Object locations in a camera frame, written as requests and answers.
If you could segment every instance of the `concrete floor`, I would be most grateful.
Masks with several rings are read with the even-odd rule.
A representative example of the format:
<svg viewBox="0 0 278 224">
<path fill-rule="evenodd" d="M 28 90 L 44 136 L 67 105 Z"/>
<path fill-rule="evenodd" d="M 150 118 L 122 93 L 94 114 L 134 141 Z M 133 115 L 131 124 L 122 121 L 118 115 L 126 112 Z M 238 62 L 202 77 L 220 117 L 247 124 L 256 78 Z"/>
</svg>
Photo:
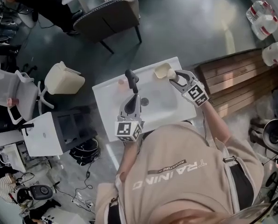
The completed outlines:
<svg viewBox="0 0 278 224">
<path fill-rule="evenodd" d="M 87 2 L 93 8 L 102 0 Z M 175 56 L 178 56 L 184 69 L 190 69 L 207 60 L 264 46 L 254 37 L 245 17 L 251 5 L 249 0 L 139 0 L 139 4 L 143 43 L 138 44 L 134 29 L 116 34 L 105 40 L 115 51 L 114 55 L 81 36 L 69 37 L 58 27 L 40 29 L 38 24 L 27 40 L 29 29 L 23 28 L 15 41 L 25 40 L 17 61 L 19 65 L 36 65 L 38 71 L 32 74 L 36 80 L 44 79 L 51 66 L 60 61 L 81 72 L 86 79 L 76 95 L 50 96 L 59 110 L 79 105 L 90 105 L 91 108 L 88 122 L 99 134 L 102 151 L 100 158 L 90 167 L 91 176 L 87 184 L 93 185 L 93 189 L 78 190 L 77 197 L 82 200 L 94 202 L 98 184 L 113 182 L 123 153 L 120 142 L 109 143 L 107 139 L 92 86 L 118 76 L 126 69 L 135 70 Z M 80 8 L 77 2 L 70 7 L 73 12 Z M 50 25 L 42 17 L 40 21 L 42 26 Z M 265 97 L 225 118 L 231 130 L 240 131 L 234 134 L 236 137 L 242 140 L 248 138 L 249 120 L 258 114 L 257 105 L 262 106 L 260 112 L 263 118 L 271 118 L 272 111 L 267 109 L 270 99 Z M 192 122 L 204 134 L 200 111 Z M 207 134 L 207 140 L 211 142 L 209 129 Z M 54 159 L 48 176 L 53 183 L 61 181 L 60 190 L 74 195 L 75 188 L 84 187 L 87 169 L 88 166 L 79 166 L 65 153 Z M 94 218 L 92 213 L 73 204 L 68 195 L 57 193 L 55 198 L 63 209 L 78 213 L 84 220 Z"/>
</svg>

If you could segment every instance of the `faucet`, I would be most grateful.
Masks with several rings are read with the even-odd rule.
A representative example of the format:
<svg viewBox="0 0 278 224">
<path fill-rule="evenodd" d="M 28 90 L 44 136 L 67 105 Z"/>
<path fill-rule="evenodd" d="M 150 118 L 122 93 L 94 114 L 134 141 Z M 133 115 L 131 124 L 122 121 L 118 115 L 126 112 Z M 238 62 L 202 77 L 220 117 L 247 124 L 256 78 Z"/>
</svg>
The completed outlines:
<svg viewBox="0 0 278 224">
<path fill-rule="evenodd" d="M 129 88 L 133 89 L 134 94 L 137 94 L 138 88 L 136 83 L 139 81 L 139 77 L 134 74 L 134 72 L 130 69 L 125 71 L 125 76 L 128 79 Z"/>
</svg>

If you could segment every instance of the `beige bin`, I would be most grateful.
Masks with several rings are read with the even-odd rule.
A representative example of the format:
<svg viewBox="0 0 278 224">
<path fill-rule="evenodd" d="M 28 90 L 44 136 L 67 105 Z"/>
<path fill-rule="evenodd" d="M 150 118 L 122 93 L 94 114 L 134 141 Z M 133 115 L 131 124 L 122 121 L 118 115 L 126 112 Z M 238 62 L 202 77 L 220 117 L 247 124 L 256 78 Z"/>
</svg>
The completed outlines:
<svg viewBox="0 0 278 224">
<path fill-rule="evenodd" d="M 49 94 L 75 94 L 85 83 L 81 73 L 69 69 L 64 62 L 55 64 L 48 72 L 44 84 Z"/>
</svg>

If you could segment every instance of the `white sink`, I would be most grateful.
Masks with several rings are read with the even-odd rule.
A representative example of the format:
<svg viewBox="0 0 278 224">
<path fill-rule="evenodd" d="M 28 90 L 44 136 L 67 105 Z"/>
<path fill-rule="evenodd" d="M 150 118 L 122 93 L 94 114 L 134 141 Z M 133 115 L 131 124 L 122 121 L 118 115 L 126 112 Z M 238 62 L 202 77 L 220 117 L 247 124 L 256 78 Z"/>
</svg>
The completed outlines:
<svg viewBox="0 0 278 224">
<path fill-rule="evenodd" d="M 154 69 L 165 62 L 169 63 L 174 70 L 182 70 L 178 58 L 174 57 L 133 71 L 139 77 L 137 87 L 142 104 L 148 103 L 146 106 L 142 105 L 141 118 L 145 121 L 143 133 L 157 129 L 162 125 L 196 117 L 194 105 L 181 97 L 179 91 L 170 84 L 168 78 L 158 79 L 154 74 Z M 119 84 L 119 79 L 127 81 L 125 75 L 121 75 L 92 87 L 110 142 L 118 140 L 115 137 L 114 125 L 120 105 L 133 94 L 128 83 Z"/>
</svg>

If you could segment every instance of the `gray chair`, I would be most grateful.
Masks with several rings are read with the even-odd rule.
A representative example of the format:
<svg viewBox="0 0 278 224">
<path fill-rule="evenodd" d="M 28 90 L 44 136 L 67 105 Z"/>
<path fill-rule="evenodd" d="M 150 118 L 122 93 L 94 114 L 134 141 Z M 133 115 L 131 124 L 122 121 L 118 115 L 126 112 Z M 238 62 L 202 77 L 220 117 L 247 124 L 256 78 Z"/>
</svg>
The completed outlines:
<svg viewBox="0 0 278 224">
<path fill-rule="evenodd" d="M 138 0 L 110 0 L 80 17 L 73 27 L 93 43 L 100 42 L 114 54 L 103 40 L 116 33 L 135 27 L 141 43 L 142 39 L 138 25 Z"/>
</svg>

